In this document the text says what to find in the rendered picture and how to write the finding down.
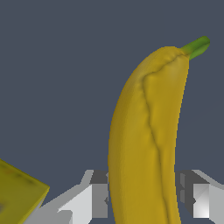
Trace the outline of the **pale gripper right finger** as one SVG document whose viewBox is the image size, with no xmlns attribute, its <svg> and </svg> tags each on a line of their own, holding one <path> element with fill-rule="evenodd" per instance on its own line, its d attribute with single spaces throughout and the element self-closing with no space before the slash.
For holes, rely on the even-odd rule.
<svg viewBox="0 0 224 224">
<path fill-rule="evenodd" d="M 175 172 L 178 199 L 193 218 L 224 224 L 224 185 L 200 170 Z"/>
</svg>

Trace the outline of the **yellow banana with green stem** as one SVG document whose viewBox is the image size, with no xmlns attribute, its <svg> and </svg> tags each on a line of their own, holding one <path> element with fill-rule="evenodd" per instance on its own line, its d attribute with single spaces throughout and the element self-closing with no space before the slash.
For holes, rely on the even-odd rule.
<svg viewBox="0 0 224 224">
<path fill-rule="evenodd" d="M 112 117 L 108 182 L 115 224 L 181 224 L 175 147 L 189 62 L 206 36 L 146 57 L 126 81 Z"/>
</svg>

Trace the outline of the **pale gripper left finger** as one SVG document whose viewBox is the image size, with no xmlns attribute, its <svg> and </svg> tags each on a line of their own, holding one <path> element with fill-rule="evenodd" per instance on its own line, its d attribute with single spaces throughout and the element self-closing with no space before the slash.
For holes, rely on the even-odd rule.
<svg viewBox="0 0 224 224">
<path fill-rule="evenodd" d="M 36 208 L 24 224 L 89 224 L 108 217 L 109 173 L 86 170 L 81 182 Z"/>
</svg>

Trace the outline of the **yellow box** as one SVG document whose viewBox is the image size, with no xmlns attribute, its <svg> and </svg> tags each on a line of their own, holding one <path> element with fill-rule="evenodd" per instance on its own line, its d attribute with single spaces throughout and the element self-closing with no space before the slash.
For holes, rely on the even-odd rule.
<svg viewBox="0 0 224 224">
<path fill-rule="evenodd" d="M 0 158 L 0 224 L 24 224 L 50 186 Z"/>
</svg>

